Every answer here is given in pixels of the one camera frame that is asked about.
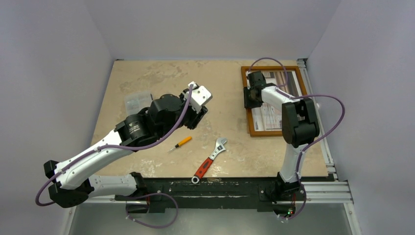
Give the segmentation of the wooden picture frame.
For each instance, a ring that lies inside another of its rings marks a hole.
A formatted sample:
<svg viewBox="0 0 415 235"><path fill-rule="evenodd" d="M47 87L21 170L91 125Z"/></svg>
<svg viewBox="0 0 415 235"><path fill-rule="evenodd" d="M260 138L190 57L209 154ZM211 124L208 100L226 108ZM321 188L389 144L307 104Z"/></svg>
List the wooden picture frame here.
<svg viewBox="0 0 415 235"><path fill-rule="evenodd" d="M296 97L307 91L298 66L249 66L241 67L243 89L249 87L249 73L261 71L267 83L262 90L262 106L246 109L248 133L251 137L282 136L282 105L297 102Z"/></svg>

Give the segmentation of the yellow handled screwdriver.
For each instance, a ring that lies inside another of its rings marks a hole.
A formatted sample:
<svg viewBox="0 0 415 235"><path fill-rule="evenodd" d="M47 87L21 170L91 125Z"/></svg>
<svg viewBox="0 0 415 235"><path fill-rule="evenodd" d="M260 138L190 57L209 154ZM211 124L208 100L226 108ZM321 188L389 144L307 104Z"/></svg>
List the yellow handled screwdriver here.
<svg viewBox="0 0 415 235"><path fill-rule="evenodd" d="M184 138L183 140L181 140L180 142L178 142L173 148L171 148L170 150L168 150L168 153L174 151L177 148L180 148L181 146L183 146L184 144L188 143L191 140L192 140L192 136L188 136L188 137Z"/></svg>

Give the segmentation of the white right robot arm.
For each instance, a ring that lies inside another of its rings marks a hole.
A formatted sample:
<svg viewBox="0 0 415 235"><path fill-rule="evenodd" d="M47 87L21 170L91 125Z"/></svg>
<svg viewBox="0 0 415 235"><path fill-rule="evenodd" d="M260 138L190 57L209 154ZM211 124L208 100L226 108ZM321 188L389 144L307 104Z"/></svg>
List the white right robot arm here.
<svg viewBox="0 0 415 235"><path fill-rule="evenodd" d="M287 199L300 189L302 155L307 145L320 134L315 105L310 98L296 98L277 85L267 83L260 71L248 73L247 79L245 109L259 108L266 103L281 112L282 136L287 147L274 192L278 198Z"/></svg>

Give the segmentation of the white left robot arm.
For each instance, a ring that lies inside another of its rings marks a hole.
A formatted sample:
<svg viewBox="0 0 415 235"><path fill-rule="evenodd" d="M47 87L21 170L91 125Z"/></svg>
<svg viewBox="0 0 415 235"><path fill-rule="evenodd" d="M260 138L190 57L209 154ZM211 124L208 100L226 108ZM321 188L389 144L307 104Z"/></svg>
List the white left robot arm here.
<svg viewBox="0 0 415 235"><path fill-rule="evenodd" d="M118 123L102 140L63 162L44 164L52 204L71 208L89 198L120 195L140 200L146 194L142 176L100 176L99 170L135 152L152 148L166 140L176 129L195 129L208 112L212 94L204 86L190 83L179 96L164 94Z"/></svg>

